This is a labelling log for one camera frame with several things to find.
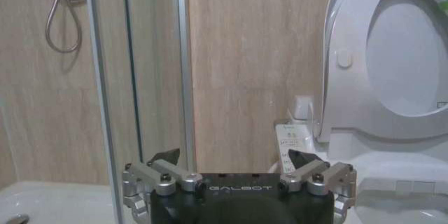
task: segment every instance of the shower hose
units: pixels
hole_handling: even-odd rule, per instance
[[[54,45],[54,43],[50,39],[49,29],[50,29],[50,25],[51,25],[51,22],[53,22],[54,13],[55,13],[55,9],[57,9],[57,5],[59,3],[59,0],[53,1],[50,11],[49,11],[49,14],[47,14],[47,18],[46,18],[46,25],[45,25],[45,39],[46,39],[47,45],[54,51],[57,51],[62,54],[75,51],[78,49],[79,45],[81,45],[81,40],[82,40],[81,25],[79,25],[77,15],[75,15],[74,10],[73,10],[73,6],[83,3],[85,0],[63,0],[63,1],[65,1],[67,10],[70,12],[70,15],[73,17],[74,26],[75,26],[75,42],[74,42],[74,44],[67,48],[59,48]]]

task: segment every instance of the toilet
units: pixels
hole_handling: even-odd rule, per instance
[[[323,90],[306,117],[313,152],[357,170],[349,224],[448,223],[442,1],[329,0]]]

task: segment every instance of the shower door frame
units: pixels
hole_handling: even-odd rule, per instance
[[[91,57],[94,64],[94,75],[95,75],[95,86],[97,86],[97,96],[99,100],[99,110],[101,110],[101,126],[103,135],[103,146],[106,154],[106,166],[109,174],[109,185],[111,188],[111,200],[114,209],[114,218],[117,224],[123,224],[122,218],[122,202],[119,197],[119,187],[121,182],[117,180],[117,176],[121,172],[119,167],[115,167],[115,157],[114,157],[114,144],[113,137],[110,134],[110,119],[109,119],[109,104],[106,97],[106,77],[103,71],[103,57],[101,52],[101,33],[98,29],[98,16],[97,16],[97,5],[95,0],[86,0],[87,3],[87,13],[89,13],[89,24],[90,24],[90,40],[91,40]],[[127,4],[123,1],[126,15],[123,18],[127,20]],[[193,132],[193,100],[191,100],[191,71],[190,71],[190,43],[189,43],[189,12],[187,12],[187,0],[177,0],[177,11],[178,11],[178,32],[179,32],[179,62],[181,62],[181,94],[182,94],[182,107],[183,107],[183,129],[185,129],[185,155],[186,155],[186,167],[187,170],[195,171],[194,162],[194,132]]]

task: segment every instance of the white bathtub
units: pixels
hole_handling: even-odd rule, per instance
[[[110,188],[18,182],[0,191],[0,223],[17,214],[29,216],[29,224],[113,224]]]

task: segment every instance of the glass shower door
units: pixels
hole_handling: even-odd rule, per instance
[[[185,0],[89,0],[93,54],[102,96],[117,219],[130,219],[121,171],[179,148],[194,170]]]

